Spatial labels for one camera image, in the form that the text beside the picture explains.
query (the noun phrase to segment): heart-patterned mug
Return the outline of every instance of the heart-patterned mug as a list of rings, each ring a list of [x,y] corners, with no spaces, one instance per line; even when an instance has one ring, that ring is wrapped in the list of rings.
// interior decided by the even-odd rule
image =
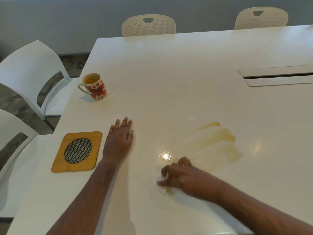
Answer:
[[[108,94],[100,75],[97,73],[90,73],[84,76],[83,82],[78,84],[78,88],[89,94],[96,101],[104,99]]]

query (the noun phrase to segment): chair backrest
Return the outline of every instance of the chair backrest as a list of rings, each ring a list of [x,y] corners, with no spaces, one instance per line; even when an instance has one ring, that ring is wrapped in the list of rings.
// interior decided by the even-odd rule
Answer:
[[[175,33],[175,21],[164,15],[133,16],[125,20],[122,24],[123,37]]]
[[[16,116],[0,109],[0,151],[18,134],[23,133],[26,137],[24,142],[12,153],[5,165],[0,171],[0,182],[3,179],[5,173],[14,162],[23,148],[38,134],[35,130],[25,124]]]
[[[239,13],[235,30],[286,26],[288,13],[275,7],[252,7]]]
[[[51,89],[40,107],[39,92],[59,71],[64,79]],[[39,40],[18,49],[0,63],[0,83],[20,94],[41,119],[45,119],[45,108],[53,92],[68,79],[58,55]]]

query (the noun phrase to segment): chair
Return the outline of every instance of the chair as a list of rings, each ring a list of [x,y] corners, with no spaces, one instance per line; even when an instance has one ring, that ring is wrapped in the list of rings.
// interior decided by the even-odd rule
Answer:
[[[288,13],[275,7],[252,7],[239,13],[235,30],[286,26]]]
[[[64,78],[50,90],[39,106],[39,92],[59,71]],[[35,113],[54,130],[47,118],[62,115],[74,87],[78,84],[78,78],[71,79],[58,55],[37,40],[18,49],[0,63],[0,83],[21,95]]]
[[[44,146],[53,141],[52,134],[38,135],[14,115],[0,110],[0,151],[3,152],[3,148],[21,133],[26,139],[0,171],[0,217],[15,216],[41,161]],[[5,159],[4,156],[2,153],[1,162]]]
[[[123,37],[175,33],[175,21],[164,15],[133,16],[122,24]]]

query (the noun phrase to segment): wooden coaster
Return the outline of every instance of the wooden coaster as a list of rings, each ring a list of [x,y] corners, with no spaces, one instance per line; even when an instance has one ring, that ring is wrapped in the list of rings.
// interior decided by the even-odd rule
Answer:
[[[64,136],[51,171],[88,171],[95,167],[102,133],[68,133]]]

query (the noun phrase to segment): grey wall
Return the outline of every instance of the grey wall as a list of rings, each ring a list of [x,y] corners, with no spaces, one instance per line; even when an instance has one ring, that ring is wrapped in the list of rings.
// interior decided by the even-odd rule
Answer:
[[[313,23],[313,0],[0,0],[0,55],[37,39],[57,54],[90,52],[140,14],[172,17],[177,33],[230,30],[242,10],[257,6],[284,9],[287,25]]]

